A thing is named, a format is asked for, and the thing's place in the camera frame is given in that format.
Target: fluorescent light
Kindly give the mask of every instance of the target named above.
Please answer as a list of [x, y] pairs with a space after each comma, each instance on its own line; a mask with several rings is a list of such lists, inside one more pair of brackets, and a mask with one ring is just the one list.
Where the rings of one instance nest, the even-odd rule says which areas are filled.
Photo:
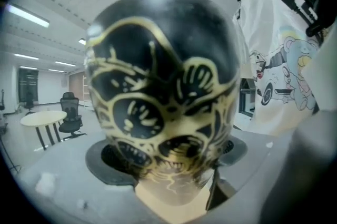
[[76, 66], [76, 65], [73, 65], [73, 64], [63, 63], [63, 62], [59, 62], [59, 61], [55, 61], [55, 63], [61, 64], [61, 65], [66, 65], [66, 66]]
[[30, 66], [20, 66], [22, 69], [28, 69], [28, 70], [36, 70], [37, 68], [35, 67], [30, 67]]
[[62, 70], [49, 70], [49, 71], [64, 72]]
[[20, 9], [16, 6], [13, 5], [7, 5], [6, 9], [10, 12], [13, 13], [17, 16], [20, 16], [22, 18], [25, 18], [33, 23], [36, 23], [38, 25], [41, 25], [43, 27], [48, 27], [49, 26], [49, 22], [46, 20], [43, 20], [42, 18], [39, 18], [31, 13], [29, 13], [28, 11], [24, 11], [23, 9]]
[[36, 58], [36, 57], [27, 56], [27, 55], [23, 55], [23, 54], [17, 54], [17, 53], [15, 53], [14, 55], [15, 55], [15, 56], [18, 56], [18, 57], [24, 57], [24, 58], [29, 58], [29, 59], [38, 60], [38, 58]]
[[84, 40], [84, 38], [80, 39], [78, 42], [80, 42], [81, 44], [85, 45], [85, 40]]

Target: white t-shirt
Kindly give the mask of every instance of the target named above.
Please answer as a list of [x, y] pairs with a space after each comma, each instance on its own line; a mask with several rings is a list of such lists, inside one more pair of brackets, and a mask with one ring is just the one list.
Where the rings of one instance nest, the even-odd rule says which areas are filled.
[[250, 132], [278, 135], [310, 116], [314, 96], [301, 71], [318, 50], [306, 22], [281, 0], [241, 0], [233, 19], [239, 37], [241, 77], [254, 78]]

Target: cartoon car print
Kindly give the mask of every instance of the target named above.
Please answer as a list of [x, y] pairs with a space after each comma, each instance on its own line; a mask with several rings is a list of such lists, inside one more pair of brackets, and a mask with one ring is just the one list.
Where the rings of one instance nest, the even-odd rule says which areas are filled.
[[271, 99], [283, 100], [283, 102], [289, 100], [292, 89], [290, 86], [284, 88], [285, 78], [282, 78], [286, 77], [286, 75], [289, 77], [284, 53], [284, 49], [281, 48], [279, 52], [270, 58], [269, 64], [259, 52], [254, 51], [251, 54], [256, 59], [255, 81], [257, 82], [257, 87], [260, 88], [257, 90], [257, 94], [262, 97], [261, 104], [263, 106], [266, 106]]
[[288, 103], [295, 101], [299, 111], [314, 109], [314, 96], [302, 76], [302, 70], [318, 50], [314, 40], [299, 40], [287, 37], [283, 46], [270, 54], [269, 62], [257, 51], [250, 56], [256, 63], [257, 94], [262, 97], [261, 104], [266, 106], [271, 99]]

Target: office chair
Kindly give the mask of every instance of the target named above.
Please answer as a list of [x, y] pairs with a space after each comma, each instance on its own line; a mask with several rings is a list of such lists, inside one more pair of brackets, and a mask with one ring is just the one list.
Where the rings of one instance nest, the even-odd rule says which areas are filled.
[[33, 102], [33, 94], [31, 92], [27, 92], [26, 94], [26, 105], [24, 108], [28, 109], [28, 112], [26, 115], [32, 114], [34, 112], [31, 111], [31, 109], [34, 107], [34, 102]]
[[79, 129], [83, 126], [82, 116], [78, 114], [79, 99], [74, 96], [74, 93], [67, 92], [63, 94], [63, 97], [60, 99], [60, 103], [62, 111], [67, 113], [67, 117], [63, 119], [63, 123], [60, 125], [58, 130], [63, 133], [71, 134], [70, 136], [65, 137], [63, 140], [86, 135], [86, 133], [74, 133], [75, 131], [79, 131]]

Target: black mannequin head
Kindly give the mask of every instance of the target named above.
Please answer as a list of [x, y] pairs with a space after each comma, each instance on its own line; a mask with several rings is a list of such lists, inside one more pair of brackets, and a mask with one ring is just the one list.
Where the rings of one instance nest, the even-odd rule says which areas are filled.
[[96, 115], [128, 173], [163, 201], [191, 201], [223, 153], [239, 64], [231, 20], [208, 0], [120, 0], [87, 31]]

